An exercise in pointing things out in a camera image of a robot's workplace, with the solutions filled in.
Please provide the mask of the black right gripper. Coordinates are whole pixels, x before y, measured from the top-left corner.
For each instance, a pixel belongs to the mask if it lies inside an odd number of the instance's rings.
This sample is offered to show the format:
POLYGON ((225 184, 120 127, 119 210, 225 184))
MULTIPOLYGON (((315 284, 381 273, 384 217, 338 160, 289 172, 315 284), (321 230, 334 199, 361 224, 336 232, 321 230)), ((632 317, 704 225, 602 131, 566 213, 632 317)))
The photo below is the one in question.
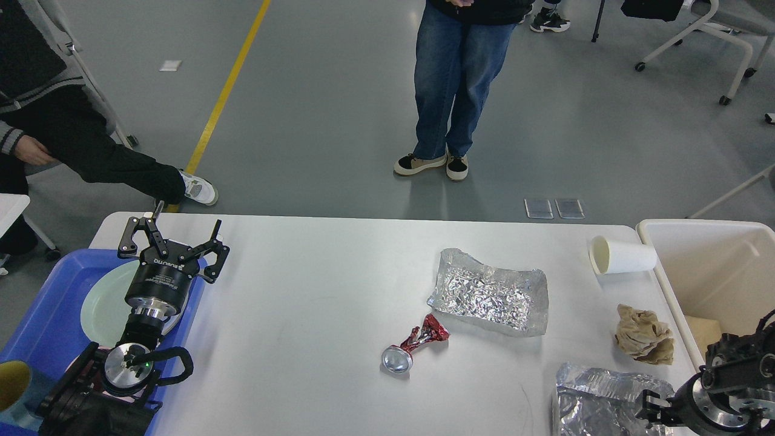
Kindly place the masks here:
POLYGON ((638 420, 647 429, 656 424, 687 427, 700 435, 766 435, 767 394, 761 389, 743 389, 732 394, 712 394, 702 384, 703 373, 694 375, 672 398, 653 390, 637 397, 638 420))

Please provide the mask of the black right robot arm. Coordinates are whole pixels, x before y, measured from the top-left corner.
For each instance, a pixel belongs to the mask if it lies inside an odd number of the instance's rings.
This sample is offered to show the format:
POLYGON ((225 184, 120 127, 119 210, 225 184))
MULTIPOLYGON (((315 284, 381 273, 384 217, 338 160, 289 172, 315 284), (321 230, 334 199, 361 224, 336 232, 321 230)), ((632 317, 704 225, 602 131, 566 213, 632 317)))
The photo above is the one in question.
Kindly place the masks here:
POLYGON ((700 435, 774 433, 773 312, 750 335, 723 334, 708 346, 706 364, 670 398, 651 390, 638 397, 636 418, 700 435))

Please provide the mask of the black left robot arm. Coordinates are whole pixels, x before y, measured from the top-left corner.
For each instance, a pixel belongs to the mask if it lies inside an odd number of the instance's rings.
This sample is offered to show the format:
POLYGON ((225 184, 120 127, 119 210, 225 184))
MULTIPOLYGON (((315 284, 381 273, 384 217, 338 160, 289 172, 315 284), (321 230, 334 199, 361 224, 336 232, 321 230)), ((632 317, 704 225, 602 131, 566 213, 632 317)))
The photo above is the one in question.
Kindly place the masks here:
POLYGON ((221 220, 200 245, 163 237, 163 206, 130 218, 118 246, 120 259, 139 261, 120 339, 110 349, 91 342, 70 364, 36 409, 39 435, 144 435, 162 406, 151 398, 155 390, 194 371, 188 350, 163 341, 183 319, 194 279, 215 282, 230 248, 219 240, 221 220))

